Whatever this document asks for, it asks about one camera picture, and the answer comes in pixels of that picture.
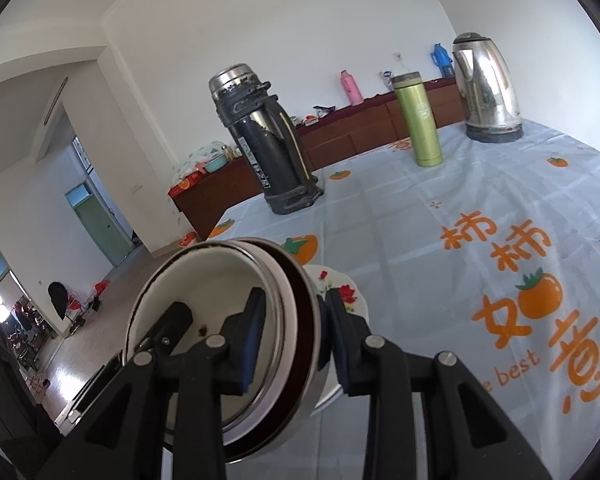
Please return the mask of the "green door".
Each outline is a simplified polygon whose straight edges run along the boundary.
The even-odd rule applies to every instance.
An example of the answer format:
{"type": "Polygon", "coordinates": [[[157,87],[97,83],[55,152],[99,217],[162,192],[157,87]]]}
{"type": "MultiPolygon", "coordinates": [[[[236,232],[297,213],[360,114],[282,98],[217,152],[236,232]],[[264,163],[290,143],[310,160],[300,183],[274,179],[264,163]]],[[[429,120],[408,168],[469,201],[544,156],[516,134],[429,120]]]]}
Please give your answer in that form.
{"type": "Polygon", "coordinates": [[[66,199],[86,232],[113,266],[118,266],[134,246],[87,182],[66,194],[66,199]]]}

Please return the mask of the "pink thermos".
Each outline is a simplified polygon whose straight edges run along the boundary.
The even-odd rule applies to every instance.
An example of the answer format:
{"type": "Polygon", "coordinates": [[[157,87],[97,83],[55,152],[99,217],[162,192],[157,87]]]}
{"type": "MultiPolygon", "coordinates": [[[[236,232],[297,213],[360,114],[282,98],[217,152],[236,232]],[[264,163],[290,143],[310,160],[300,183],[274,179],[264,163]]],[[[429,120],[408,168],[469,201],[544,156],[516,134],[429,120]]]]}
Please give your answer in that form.
{"type": "Polygon", "coordinates": [[[340,84],[344,92],[346,92],[351,106],[358,106],[364,103],[364,96],[362,96],[354,77],[346,70],[340,73],[340,84]]]}

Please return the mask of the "white red-flower plate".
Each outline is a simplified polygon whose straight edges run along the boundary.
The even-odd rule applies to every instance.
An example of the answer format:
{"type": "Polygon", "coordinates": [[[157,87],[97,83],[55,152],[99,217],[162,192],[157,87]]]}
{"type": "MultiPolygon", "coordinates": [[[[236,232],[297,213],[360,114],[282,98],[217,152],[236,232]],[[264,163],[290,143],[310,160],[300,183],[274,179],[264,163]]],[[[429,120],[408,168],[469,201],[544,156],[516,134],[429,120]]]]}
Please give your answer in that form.
{"type": "Polygon", "coordinates": [[[340,398],[361,375],[361,344],[370,332],[367,302],[358,285],[342,272],[320,264],[304,267],[317,292],[321,338],[318,370],[326,380],[314,414],[340,398]]]}

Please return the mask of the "mesh food cover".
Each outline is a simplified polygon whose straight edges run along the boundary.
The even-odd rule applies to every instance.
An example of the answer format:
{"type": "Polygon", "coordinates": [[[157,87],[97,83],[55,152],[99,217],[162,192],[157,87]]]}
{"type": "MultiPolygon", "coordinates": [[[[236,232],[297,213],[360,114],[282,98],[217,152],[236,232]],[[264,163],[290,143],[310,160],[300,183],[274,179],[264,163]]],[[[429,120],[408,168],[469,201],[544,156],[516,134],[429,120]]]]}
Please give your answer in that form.
{"type": "Polygon", "coordinates": [[[224,167],[230,158],[227,155],[227,145],[222,141],[212,141],[189,154],[184,162],[175,169],[172,184],[179,184],[195,171],[202,174],[211,174],[224,167]]]}

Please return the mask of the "stainless steel bowl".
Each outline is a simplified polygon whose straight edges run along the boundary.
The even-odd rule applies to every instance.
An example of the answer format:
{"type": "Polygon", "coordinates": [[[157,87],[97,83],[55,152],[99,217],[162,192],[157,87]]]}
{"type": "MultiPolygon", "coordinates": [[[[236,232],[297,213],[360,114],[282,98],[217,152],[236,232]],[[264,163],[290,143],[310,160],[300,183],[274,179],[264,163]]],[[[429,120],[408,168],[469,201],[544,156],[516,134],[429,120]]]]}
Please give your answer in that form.
{"type": "Polygon", "coordinates": [[[254,381],[243,396],[222,396],[228,462],[258,456],[288,440],[314,410],[327,370],[318,365],[323,330],[315,286],[277,244],[255,237],[204,243],[172,257],[156,276],[162,303],[181,301],[194,322],[175,353],[219,333],[242,312],[251,289],[265,292],[264,330],[254,381]]]}

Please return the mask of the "green tumbler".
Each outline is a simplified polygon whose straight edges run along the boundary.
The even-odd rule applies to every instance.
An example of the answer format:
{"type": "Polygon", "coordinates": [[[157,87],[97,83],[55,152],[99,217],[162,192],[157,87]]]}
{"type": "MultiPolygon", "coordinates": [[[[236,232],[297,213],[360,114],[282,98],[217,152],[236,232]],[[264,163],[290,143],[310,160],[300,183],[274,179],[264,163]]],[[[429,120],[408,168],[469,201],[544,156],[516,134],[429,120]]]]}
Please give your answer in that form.
{"type": "Polygon", "coordinates": [[[396,75],[391,85],[410,133],[418,166],[433,167],[443,162],[434,114],[419,72],[396,75]]]}

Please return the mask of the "large black thermos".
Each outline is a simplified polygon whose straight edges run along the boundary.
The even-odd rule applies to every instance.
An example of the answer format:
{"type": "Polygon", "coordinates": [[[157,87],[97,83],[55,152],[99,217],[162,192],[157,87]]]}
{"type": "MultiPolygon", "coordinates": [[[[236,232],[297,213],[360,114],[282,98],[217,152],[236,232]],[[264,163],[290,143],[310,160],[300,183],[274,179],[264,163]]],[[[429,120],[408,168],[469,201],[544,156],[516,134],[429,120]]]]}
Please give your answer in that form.
{"type": "Polygon", "coordinates": [[[209,80],[216,114],[249,162],[268,206],[274,214],[292,214],[314,205],[324,190],[306,164],[294,123],[270,88],[245,63],[209,80]]]}

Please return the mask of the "blue thermos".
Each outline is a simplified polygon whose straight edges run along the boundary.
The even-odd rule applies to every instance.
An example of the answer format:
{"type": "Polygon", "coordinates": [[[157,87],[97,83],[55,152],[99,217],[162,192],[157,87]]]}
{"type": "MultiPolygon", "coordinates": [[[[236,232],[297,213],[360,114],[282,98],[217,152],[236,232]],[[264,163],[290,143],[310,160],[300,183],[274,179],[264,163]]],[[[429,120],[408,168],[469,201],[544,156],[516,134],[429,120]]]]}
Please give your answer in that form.
{"type": "Polygon", "coordinates": [[[432,62],[440,70],[443,78],[454,78],[453,60],[442,44],[435,44],[434,50],[430,53],[432,62]]]}

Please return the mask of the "dark wooden sideboard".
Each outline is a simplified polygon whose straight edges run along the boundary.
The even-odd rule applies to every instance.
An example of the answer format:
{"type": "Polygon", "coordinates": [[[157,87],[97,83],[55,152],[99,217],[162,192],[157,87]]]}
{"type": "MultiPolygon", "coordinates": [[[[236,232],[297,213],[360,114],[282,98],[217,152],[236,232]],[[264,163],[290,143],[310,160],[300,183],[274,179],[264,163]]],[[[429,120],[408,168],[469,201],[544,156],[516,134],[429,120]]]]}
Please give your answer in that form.
{"type": "MultiPolygon", "coordinates": [[[[439,128],[464,118],[453,78],[424,83],[439,128]]],[[[410,136],[396,95],[378,94],[362,105],[347,106],[312,126],[297,129],[309,170],[317,170],[378,146],[410,136]]],[[[195,172],[173,185],[169,197],[201,240],[209,237],[222,214],[262,192],[249,162],[238,157],[211,174],[195,172]]]]}

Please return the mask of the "light blue printed tablecloth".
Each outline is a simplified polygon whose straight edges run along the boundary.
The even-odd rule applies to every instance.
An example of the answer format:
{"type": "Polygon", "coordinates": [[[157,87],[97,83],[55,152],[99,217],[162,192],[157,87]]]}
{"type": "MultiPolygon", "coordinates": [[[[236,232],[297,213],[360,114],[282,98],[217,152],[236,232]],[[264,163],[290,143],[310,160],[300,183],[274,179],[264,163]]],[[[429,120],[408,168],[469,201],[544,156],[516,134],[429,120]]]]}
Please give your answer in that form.
{"type": "Polygon", "coordinates": [[[509,144],[439,136],[439,166],[389,144],[321,169],[313,207],[276,216],[253,197],[213,234],[346,274],[375,333],[456,353],[567,479],[600,440],[600,152],[535,122],[509,144]]]}

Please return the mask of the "stainless electric kettle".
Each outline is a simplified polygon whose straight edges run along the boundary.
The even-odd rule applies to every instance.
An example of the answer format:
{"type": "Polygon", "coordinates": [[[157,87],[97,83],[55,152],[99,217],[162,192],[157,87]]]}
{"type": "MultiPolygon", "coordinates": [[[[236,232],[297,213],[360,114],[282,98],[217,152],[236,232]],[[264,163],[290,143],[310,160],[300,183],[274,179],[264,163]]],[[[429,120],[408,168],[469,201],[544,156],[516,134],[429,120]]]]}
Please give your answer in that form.
{"type": "Polygon", "coordinates": [[[491,38],[464,32],[453,42],[455,78],[466,134],[481,143],[510,143],[524,136],[516,91],[491,38]]]}

